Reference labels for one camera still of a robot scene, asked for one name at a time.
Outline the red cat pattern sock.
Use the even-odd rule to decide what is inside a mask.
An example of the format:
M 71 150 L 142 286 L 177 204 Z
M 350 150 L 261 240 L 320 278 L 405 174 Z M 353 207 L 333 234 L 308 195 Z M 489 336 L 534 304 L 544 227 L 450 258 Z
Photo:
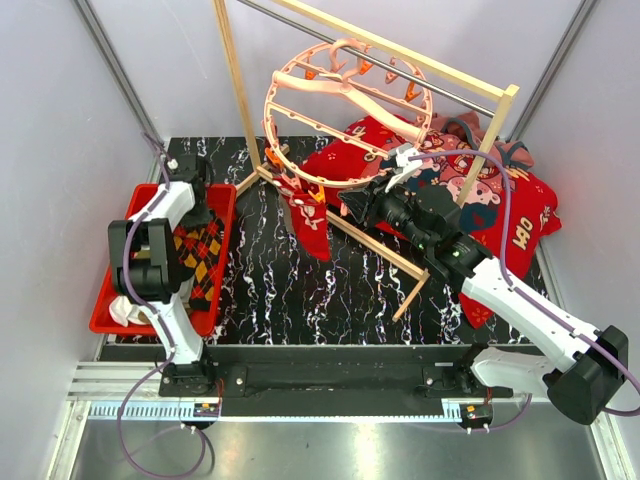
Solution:
M 281 204 L 282 199 L 286 200 L 290 205 L 291 216 L 293 219 L 293 226 L 295 229 L 294 236 L 299 239 L 300 238 L 300 207 L 304 205 L 304 203 L 297 203 L 297 198 L 295 195 L 297 193 L 301 193 L 301 188 L 292 183 L 289 180 L 286 180 L 284 177 L 277 177 L 274 181 L 274 185 L 279 193 L 279 201 Z

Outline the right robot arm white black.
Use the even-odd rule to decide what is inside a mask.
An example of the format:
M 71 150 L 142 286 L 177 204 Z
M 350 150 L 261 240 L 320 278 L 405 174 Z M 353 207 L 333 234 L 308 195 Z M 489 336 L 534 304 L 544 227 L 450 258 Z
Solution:
M 423 255 L 428 271 L 524 334 L 538 355 L 477 347 L 454 371 L 466 396 L 505 387 L 546 397 L 570 420 L 589 425 L 626 382 L 629 341 L 618 328 L 599 330 L 564 311 L 510 272 L 501 258 L 459 227 L 460 207 L 444 187 L 416 193 L 378 179 L 339 193 L 361 224 L 385 222 Z

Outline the orange clip holding sock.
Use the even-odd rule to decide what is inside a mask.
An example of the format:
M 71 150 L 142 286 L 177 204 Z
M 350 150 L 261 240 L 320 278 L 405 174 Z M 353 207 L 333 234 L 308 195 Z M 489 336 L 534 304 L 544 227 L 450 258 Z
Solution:
M 282 163 L 281 159 L 278 157 L 278 155 L 273 151 L 271 147 L 265 148 L 265 155 L 266 155 L 267 161 L 273 168 L 280 169 L 280 170 L 284 168 L 284 164 Z

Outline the pink round clip hanger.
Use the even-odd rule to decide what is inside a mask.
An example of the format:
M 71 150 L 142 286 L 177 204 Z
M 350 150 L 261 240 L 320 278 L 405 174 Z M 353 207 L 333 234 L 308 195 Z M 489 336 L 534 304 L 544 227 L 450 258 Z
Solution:
M 262 77 L 265 82 L 264 101 L 266 99 L 267 90 L 271 83 L 273 73 L 283 68 L 286 63 L 288 63 L 293 57 L 295 57 L 302 51 L 316 45 L 318 45 L 318 43 L 307 46 L 304 46 L 302 44 L 294 44 L 291 47 L 287 47 L 285 46 L 284 40 L 281 37 L 264 38 L 262 40 L 260 50 L 255 57 L 263 64 Z M 394 81 L 388 81 L 386 71 L 376 66 L 369 67 L 368 71 L 365 74 L 358 76 L 357 79 L 364 85 L 377 88 L 391 95 L 402 96 L 405 94 L 407 88 L 407 82 L 405 79 L 396 78 Z M 377 135 L 388 134 L 392 137 L 398 138 L 402 142 L 412 144 L 411 141 L 402 138 L 400 135 L 387 128 L 385 125 L 381 124 L 372 116 L 365 114 L 358 107 L 334 95 L 303 93 L 295 90 L 290 90 L 288 88 L 281 88 L 278 90 L 275 100 L 277 103 L 292 108 L 305 116 L 320 120 L 347 135 L 355 135 L 364 142 L 382 149 L 385 154 L 380 158 L 383 160 L 388 159 L 391 147 L 376 140 L 375 137 Z M 290 120 L 280 114 L 276 114 L 274 116 L 274 119 L 276 121 L 278 140 L 282 149 L 283 147 L 281 138 L 282 136 L 288 134 L 317 134 L 319 136 L 325 136 L 332 141 L 338 140 L 329 134 L 318 132 L 300 122 Z M 302 161 L 289 161 L 293 162 L 303 171 Z M 365 178 L 367 178 L 367 180 L 369 181 L 375 175 L 377 175 L 378 171 L 371 175 L 365 176 Z

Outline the yellow orange clip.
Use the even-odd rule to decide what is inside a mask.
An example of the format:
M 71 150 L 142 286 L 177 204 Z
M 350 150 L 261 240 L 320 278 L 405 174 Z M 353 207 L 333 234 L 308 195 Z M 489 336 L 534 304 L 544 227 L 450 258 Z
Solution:
M 314 205 L 323 205 L 326 203 L 325 189 L 322 185 L 318 185 L 316 189 L 309 189 L 307 191 L 309 200 Z

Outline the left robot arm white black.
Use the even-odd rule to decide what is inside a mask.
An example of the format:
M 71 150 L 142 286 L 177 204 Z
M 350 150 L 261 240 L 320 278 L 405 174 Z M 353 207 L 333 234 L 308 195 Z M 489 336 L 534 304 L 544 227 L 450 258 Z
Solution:
M 203 341 L 189 320 L 179 292 L 194 275 L 180 263 L 173 234 L 178 227 L 199 231 L 213 220 L 207 204 L 203 158 L 170 160 L 168 180 L 127 220 L 108 226 L 111 281 L 116 293 L 148 316 L 165 348 L 167 361 L 187 365 L 181 384 L 196 396 L 215 386 L 214 369 L 199 362 Z

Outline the black argyle sock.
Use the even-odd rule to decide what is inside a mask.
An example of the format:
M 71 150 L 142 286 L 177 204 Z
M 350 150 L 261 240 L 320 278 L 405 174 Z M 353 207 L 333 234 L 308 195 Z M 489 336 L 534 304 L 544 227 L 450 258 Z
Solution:
M 224 222 L 214 217 L 207 226 L 178 226 L 173 233 L 180 264 L 192 274 L 189 295 L 192 310 L 206 312 L 211 308 L 222 248 Z

